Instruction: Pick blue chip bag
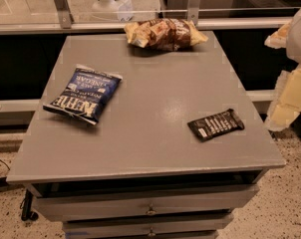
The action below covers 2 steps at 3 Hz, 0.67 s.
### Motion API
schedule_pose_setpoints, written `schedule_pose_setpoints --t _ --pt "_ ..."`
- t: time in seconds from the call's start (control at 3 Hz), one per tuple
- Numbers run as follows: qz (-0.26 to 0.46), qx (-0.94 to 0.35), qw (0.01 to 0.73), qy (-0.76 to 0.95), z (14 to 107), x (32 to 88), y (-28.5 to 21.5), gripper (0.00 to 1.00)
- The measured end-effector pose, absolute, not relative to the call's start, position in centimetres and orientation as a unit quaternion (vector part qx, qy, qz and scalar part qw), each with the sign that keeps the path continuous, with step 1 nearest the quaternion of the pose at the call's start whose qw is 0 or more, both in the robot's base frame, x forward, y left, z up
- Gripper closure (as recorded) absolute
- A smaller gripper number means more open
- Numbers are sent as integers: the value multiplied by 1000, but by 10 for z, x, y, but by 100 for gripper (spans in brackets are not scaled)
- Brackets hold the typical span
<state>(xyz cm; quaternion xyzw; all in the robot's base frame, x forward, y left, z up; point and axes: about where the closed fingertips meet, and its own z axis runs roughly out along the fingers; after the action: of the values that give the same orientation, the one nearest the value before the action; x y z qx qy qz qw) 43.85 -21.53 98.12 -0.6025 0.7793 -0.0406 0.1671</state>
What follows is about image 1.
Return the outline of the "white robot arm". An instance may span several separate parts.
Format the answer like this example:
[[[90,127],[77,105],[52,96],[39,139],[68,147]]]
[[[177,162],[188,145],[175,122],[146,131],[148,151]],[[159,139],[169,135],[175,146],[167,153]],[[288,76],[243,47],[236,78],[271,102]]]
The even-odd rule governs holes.
[[[285,48],[287,58],[297,63],[292,72],[281,72],[267,111],[266,127],[281,131],[301,114],[301,9],[289,23],[268,36],[264,44],[273,49]]]

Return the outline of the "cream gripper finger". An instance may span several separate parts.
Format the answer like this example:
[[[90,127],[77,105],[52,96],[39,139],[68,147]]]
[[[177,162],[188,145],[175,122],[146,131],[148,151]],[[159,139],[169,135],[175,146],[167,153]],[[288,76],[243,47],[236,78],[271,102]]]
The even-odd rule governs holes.
[[[301,64],[292,72],[282,71],[274,89],[274,100],[267,111],[265,126],[281,131],[301,114]]]
[[[290,23],[281,26],[277,31],[266,38],[264,45],[273,49],[285,48],[290,26]]]

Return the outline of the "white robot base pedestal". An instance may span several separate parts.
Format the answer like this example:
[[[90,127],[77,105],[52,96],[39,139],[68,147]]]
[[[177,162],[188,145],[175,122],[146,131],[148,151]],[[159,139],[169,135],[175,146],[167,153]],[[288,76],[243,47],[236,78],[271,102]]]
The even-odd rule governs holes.
[[[96,0],[92,17],[99,21],[127,22],[134,16],[132,0]]]

